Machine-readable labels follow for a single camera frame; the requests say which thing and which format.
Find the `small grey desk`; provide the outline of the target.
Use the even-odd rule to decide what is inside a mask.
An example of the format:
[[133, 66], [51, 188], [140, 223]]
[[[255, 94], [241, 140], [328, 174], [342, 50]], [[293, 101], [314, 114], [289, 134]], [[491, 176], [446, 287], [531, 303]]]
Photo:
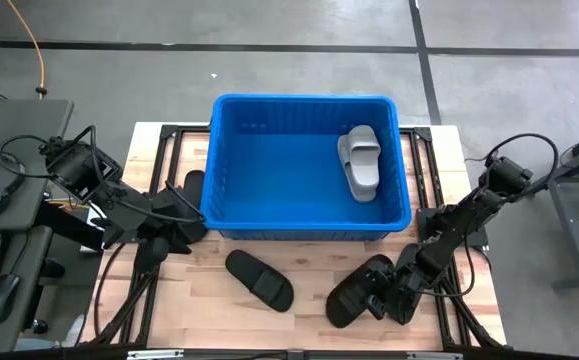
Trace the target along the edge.
[[30, 327], [35, 316], [35, 290], [53, 232], [45, 226], [29, 229], [25, 234], [10, 236], [0, 266], [0, 275], [8, 273], [20, 278], [8, 317], [0, 323], [0, 353], [15, 348], [19, 335]]

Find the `silver metal bracket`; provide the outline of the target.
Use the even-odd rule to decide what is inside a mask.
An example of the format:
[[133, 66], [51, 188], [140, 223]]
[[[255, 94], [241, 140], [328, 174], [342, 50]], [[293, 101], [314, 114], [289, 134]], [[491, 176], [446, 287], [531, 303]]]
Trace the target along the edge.
[[130, 351], [126, 360], [177, 360], [183, 357], [183, 349], [155, 349]]
[[407, 352], [406, 360], [464, 360], [462, 354], [447, 352]]

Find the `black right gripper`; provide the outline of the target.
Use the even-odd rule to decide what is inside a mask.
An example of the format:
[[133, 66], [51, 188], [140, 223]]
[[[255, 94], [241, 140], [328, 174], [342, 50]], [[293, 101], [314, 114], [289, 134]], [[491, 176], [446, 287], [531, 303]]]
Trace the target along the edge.
[[[418, 306], [422, 291], [427, 282], [425, 273], [415, 260], [396, 266], [389, 275], [390, 285], [386, 292], [387, 313], [399, 324], [408, 324]], [[365, 274], [368, 290], [384, 290], [387, 287], [387, 274], [384, 271], [368, 269]], [[366, 307], [373, 317], [382, 320], [385, 306], [376, 295], [370, 295]]]

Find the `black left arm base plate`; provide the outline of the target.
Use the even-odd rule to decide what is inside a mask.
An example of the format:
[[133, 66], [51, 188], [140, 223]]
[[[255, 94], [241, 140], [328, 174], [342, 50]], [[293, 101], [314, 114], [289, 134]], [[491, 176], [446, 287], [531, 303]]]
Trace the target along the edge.
[[104, 249], [109, 249], [116, 243], [132, 242], [137, 235], [136, 229], [126, 230], [108, 219], [100, 220], [97, 226], [103, 229], [102, 247]]

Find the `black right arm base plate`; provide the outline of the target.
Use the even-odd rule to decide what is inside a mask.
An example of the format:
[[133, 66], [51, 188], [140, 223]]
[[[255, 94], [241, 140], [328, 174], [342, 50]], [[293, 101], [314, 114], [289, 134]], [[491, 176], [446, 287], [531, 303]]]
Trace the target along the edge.
[[[418, 230], [419, 241], [422, 242], [427, 238], [433, 236], [436, 231], [431, 228], [429, 222], [431, 218], [437, 213], [437, 208], [420, 208], [415, 213], [416, 225]], [[485, 228], [479, 228], [477, 231], [470, 233], [467, 236], [467, 243], [472, 248], [480, 250], [487, 250], [489, 241]]]

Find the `blue plastic bin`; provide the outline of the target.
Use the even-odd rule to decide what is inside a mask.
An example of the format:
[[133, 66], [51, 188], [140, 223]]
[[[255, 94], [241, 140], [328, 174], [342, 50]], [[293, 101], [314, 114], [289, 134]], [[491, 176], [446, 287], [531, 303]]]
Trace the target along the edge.
[[[360, 125], [381, 147], [376, 196], [356, 201], [338, 140]], [[397, 107], [380, 95], [225, 94], [213, 104], [205, 225], [233, 240], [375, 241], [412, 210]]]

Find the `black computer mouse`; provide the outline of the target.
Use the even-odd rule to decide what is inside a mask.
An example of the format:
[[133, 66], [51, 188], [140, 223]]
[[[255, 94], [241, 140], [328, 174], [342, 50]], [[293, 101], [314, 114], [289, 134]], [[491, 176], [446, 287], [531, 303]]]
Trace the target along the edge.
[[15, 296], [20, 284], [20, 277], [14, 274], [0, 276], [0, 323], [12, 312]]

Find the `large grey desk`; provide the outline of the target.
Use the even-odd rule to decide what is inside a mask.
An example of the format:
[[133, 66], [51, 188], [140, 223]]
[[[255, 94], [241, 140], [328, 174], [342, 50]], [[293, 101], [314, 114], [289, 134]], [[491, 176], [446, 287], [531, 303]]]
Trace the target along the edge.
[[[31, 137], [47, 140], [64, 135], [73, 109], [74, 104], [69, 100], [0, 100], [0, 145], [15, 136], [23, 137], [8, 144], [3, 152], [20, 160], [28, 173], [44, 173], [45, 160], [39, 154], [40, 143]], [[24, 180], [0, 214], [0, 231], [18, 231], [32, 226], [46, 184], [45, 179]]]

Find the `white box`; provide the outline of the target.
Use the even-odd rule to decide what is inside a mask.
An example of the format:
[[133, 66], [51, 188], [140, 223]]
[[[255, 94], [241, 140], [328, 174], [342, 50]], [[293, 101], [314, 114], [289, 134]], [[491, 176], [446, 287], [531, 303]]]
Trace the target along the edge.
[[[96, 228], [98, 230], [101, 230], [101, 227], [98, 227], [93, 223], [93, 220], [95, 218], [105, 218], [105, 215], [95, 205], [90, 205], [88, 212], [87, 212], [86, 223], [90, 226], [93, 226], [94, 228]], [[80, 246], [80, 252], [83, 254], [94, 254], [96, 252], [96, 250], [90, 249], [86, 246], [81, 245]]]

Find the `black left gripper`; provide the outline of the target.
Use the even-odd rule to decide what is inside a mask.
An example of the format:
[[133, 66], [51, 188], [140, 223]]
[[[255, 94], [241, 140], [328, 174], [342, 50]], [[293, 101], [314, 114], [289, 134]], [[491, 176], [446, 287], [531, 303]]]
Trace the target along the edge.
[[[208, 233], [205, 225], [198, 223], [200, 216], [197, 212], [181, 201], [171, 190], [162, 190], [155, 195], [153, 211], [161, 215], [194, 221], [194, 223], [175, 222], [173, 224], [177, 236], [185, 245], [201, 241]], [[153, 271], [167, 258], [169, 247], [169, 242], [162, 237], [140, 240], [135, 257], [135, 270], [138, 273]]]

